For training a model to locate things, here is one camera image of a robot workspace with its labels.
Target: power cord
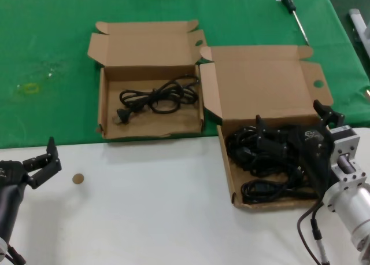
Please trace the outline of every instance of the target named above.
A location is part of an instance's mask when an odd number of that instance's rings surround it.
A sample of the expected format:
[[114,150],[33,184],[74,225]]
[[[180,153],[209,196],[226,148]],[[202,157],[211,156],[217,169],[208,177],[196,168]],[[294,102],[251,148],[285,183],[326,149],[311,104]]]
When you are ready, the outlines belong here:
[[[190,84],[181,85],[178,80],[195,79]],[[178,111],[181,104],[195,104],[199,96],[193,90],[193,87],[199,83],[199,78],[195,75],[183,75],[174,78],[159,89],[154,89],[150,92],[138,90],[124,90],[120,94],[120,101],[126,107],[118,109],[117,116],[113,118],[114,123],[128,123],[132,113],[138,113],[147,105],[154,113],[169,114]],[[159,101],[172,101],[175,105],[172,109],[160,110],[158,108]]]
[[312,259],[316,262],[317,265],[322,265],[319,260],[316,258],[316,256],[313,254],[313,252],[311,251],[310,247],[308,246],[307,242],[306,242],[306,239],[305,237],[303,236],[302,234],[302,230],[301,230],[301,223],[302,221],[308,216],[310,215],[314,210],[318,209],[319,208],[319,205],[321,204],[322,202],[322,198],[319,199],[318,201],[316,201],[316,203],[310,208],[308,209],[299,219],[298,219],[298,222],[297,222],[297,230],[298,230],[298,234],[299,234],[299,237],[301,238],[302,240],[302,243],[303,245],[305,246],[306,250],[308,251],[308,253],[311,255]]
[[326,255],[325,247],[322,241],[323,236],[321,235],[321,231],[316,221],[316,213],[323,205],[324,204],[321,202],[321,204],[312,212],[311,226],[312,226],[313,238],[316,240],[317,247],[319,248],[319,251],[320,251],[321,264],[330,265],[330,262]]
[[[286,143],[284,135],[276,138],[280,143]],[[258,178],[273,174],[286,174],[285,182],[256,179],[246,182],[240,188],[243,202],[248,204],[267,203],[282,197],[300,199],[316,199],[317,195],[306,192],[302,188],[310,187],[293,152],[287,157],[275,156],[257,147],[257,132],[253,126],[243,127],[229,135],[226,140],[227,154],[235,164],[249,171]]]
[[17,253],[17,251],[8,244],[8,253],[9,255],[5,255],[5,258],[7,258],[12,264],[14,265],[25,265],[26,261],[24,258]]
[[[330,174],[327,173],[327,178],[325,179],[325,185],[324,187],[328,187],[328,184],[329,184],[329,181],[330,181]],[[308,253],[311,255],[312,259],[316,262],[317,265],[330,265],[330,262],[329,260],[327,259],[327,256],[326,256],[326,253],[325,253],[325,249],[324,249],[324,245],[321,241],[322,239],[322,236],[321,236],[321,232],[320,232],[320,229],[317,225],[317,222],[316,222],[316,213],[318,212],[318,210],[324,205],[323,204],[323,198],[324,198],[324,195],[325,193],[323,193],[321,196],[320,196],[320,199],[316,201],[316,203],[310,208],[308,209],[299,219],[298,219],[298,222],[297,222],[297,230],[298,230],[298,234],[299,234],[299,237],[301,238],[302,242],[303,242],[303,245],[305,246],[306,250],[308,251]],[[319,247],[319,251],[320,251],[320,255],[321,255],[321,263],[319,262],[319,260],[316,258],[316,256],[313,254],[313,252],[311,251],[310,247],[308,246],[307,242],[306,242],[306,239],[305,237],[303,236],[302,234],[302,230],[301,230],[301,223],[302,221],[312,213],[312,218],[311,218],[311,226],[312,226],[312,234],[313,234],[313,238],[316,240],[316,243],[317,243],[317,246]]]

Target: robotic arm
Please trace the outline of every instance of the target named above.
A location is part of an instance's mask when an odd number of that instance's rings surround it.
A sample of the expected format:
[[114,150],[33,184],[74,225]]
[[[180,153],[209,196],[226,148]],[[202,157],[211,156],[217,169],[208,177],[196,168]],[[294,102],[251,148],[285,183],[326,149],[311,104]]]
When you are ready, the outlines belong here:
[[[9,246],[25,187],[30,185],[33,189],[37,189],[61,169],[54,138],[49,139],[46,154],[28,159],[23,163],[0,161],[0,262],[9,252],[10,256],[7,258],[10,258],[13,264],[25,264],[25,260]],[[32,176],[28,175],[29,172],[36,170],[39,171]]]
[[[288,133],[287,143],[283,145],[267,138],[276,130],[268,129],[257,116],[256,129],[260,137],[257,146],[280,156],[284,156],[287,150],[293,150],[297,154],[299,164],[319,198],[315,208],[310,211],[315,214],[324,205],[331,212],[337,213],[350,232],[353,245],[360,252],[361,264],[368,265],[370,185],[365,183],[367,173],[355,160],[360,137],[350,126],[343,125],[344,115],[334,112],[329,106],[323,106],[318,100],[313,106],[320,121],[314,126],[294,127]],[[329,264],[321,240],[318,245],[321,256],[324,256],[321,258],[322,264]]]

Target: screwdriver shaft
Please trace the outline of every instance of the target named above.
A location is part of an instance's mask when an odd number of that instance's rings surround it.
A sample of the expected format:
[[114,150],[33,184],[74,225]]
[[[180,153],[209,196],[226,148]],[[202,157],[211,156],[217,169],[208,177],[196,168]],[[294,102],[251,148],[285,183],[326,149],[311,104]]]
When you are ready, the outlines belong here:
[[297,23],[298,23],[299,28],[301,29],[301,32],[302,32],[302,34],[303,34],[303,36],[304,36],[304,38],[305,38],[305,40],[306,40],[307,45],[309,46],[310,44],[308,43],[308,38],[307,38],[307,36],[306,36],[305,30],[303,30],[303,27],[302,27],[302,25],[301,25],[301,22],[299,22],[298,16],[297,16],[297,14],[295,13],[295,11],[293,11],[293,15],[294,15],[294,17],[295,17],[295,20],[296,20],[296,21],[297,21]]

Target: box lid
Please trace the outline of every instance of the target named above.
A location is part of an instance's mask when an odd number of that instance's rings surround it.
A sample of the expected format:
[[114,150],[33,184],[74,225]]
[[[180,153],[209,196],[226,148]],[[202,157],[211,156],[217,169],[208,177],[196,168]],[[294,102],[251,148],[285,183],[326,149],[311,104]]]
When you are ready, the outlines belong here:
[[316,115],[313,100],[331,105],[320,64],[308,46],[203,47],[204,106],[223,120]]
[[88,55],[107,67],[195,64],[206,46],[197,20],[149,23],[97,22]]

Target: screwdriver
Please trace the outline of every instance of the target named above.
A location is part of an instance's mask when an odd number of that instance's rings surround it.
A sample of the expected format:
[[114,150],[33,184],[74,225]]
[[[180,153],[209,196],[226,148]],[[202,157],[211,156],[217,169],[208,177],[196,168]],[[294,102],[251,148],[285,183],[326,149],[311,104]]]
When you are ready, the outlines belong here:
[[305,30],[303,30],[303,27],[302,27],[302,25],[301,25],[301,22],[299,22],[298,16],[297,16],[297,14],[295,13],[295,11],[296,11],[296,9],[297,9],[297,8],[295,7],[295,5],[294,5],[294,3],[293,3],[293,0],[282,0],[282,2],[283,2],[283,4],[284,4],[284,6],[288,9],[288,12],[289,12],[290,14],[293,14],[293,15],[294,15],[295,20],[297,21],[298,26],[299,26],[299,28],[301,29],[301,32],[302,32],[302,34],[303,34],[303,36],[304,36],[304,38],[305,38],[305,40],[306,40],[306,43],[307,43],[307,45],[309,45],[309,43],[308,43],[308,38],[307,38],[307,36],[306,36]]

